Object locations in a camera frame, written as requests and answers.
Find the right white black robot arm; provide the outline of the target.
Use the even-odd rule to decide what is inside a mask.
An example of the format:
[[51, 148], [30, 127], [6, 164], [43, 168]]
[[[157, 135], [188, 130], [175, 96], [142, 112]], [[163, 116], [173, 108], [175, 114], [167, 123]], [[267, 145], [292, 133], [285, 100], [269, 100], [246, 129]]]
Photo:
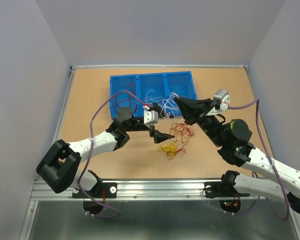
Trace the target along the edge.
[[288, 210], [300, 214], [300, 170], [272, 158], [267, 150], [261, 151], [250, 143], [252, 132], [244, 120], [224, 123], [217, 119], [222, 112], [232, 109], [229, 95], [203, 100], [175, 97], [174, 101], [185, 124], [197, 124], [218, 148], [223, 160], [263, 176], [260, 179], [227, 171], [220, 182], [223, 194], [235, 192], [265, 197], [282, 202]]

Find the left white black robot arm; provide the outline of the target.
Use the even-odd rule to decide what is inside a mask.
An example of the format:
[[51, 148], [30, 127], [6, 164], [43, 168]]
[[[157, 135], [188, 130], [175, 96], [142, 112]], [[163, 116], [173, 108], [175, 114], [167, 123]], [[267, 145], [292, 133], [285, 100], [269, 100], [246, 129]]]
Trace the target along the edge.
[[36, 173], [56, 194], [72, 188], [83, 189], [90, 197], [98, 196], [102, 180], [91, 170], [80, 170], [81, 162], [122, 148], [130, 139], [128, 132], [147, 131], [156, 144], [174, 138], [155, 129], [159, 114], [154, 108], [146, 105], [143, 109], [144, 116], [135, 117], [129, 107], [122, 107], [102, 133], [75, 142], [55, 141], [37, 165]]

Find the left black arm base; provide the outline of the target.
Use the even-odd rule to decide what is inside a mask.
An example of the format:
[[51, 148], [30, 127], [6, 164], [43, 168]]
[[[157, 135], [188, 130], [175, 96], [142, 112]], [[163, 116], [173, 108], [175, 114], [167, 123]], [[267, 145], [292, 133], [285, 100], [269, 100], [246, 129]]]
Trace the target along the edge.
[[[103, 182], [97, 183], [90, 191], [86, 190], [86, 193], [96, 201], [105, 205], [107, 200], [115, 199], [117, 197], [117, 190], [118, 184], [116, 182]], [[92, 201], [86, 194], [77, 188], [73, 189], [72, 198], [75, 200], [83, 200], [82, 207], [89, 214], [98, 215], [105, 208]]]

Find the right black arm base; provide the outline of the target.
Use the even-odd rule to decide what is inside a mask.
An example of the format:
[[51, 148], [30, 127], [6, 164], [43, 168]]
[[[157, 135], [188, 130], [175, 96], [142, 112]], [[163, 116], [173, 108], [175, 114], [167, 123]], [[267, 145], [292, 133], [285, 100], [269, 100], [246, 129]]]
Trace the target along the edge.
[[232, 185], [221, 181], [210, 181], [204, 184], [202, 196], [208, 199], [221, 198], [219, 206], [230, 214], [237, 214], [241, 209], [241, 198], [249, 197], [249, 193], [239, 193]]

